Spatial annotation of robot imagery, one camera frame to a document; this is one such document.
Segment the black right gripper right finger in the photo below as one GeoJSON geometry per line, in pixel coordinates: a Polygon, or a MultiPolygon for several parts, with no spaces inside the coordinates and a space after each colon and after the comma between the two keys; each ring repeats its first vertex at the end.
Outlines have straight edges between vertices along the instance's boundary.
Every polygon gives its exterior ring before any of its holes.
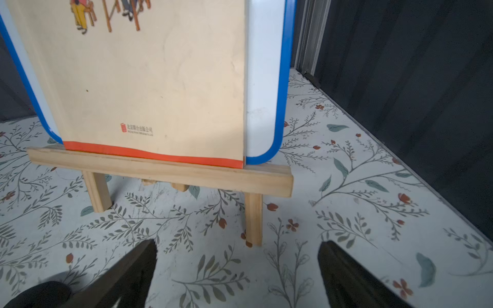
{"type": "Polygon", "coordinates": [[[333,241],[321,243],[318,265],[331,307],[409,307],[333,241]]]}

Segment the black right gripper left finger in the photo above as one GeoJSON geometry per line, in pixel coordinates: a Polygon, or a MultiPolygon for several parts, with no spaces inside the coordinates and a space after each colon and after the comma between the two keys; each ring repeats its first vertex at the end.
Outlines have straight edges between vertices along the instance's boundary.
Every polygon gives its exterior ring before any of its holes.
{"type": "Polygon", "coordinates": [[[145,307],[156,264],[155,241],[142,241],[63,307],[145,307]]]}

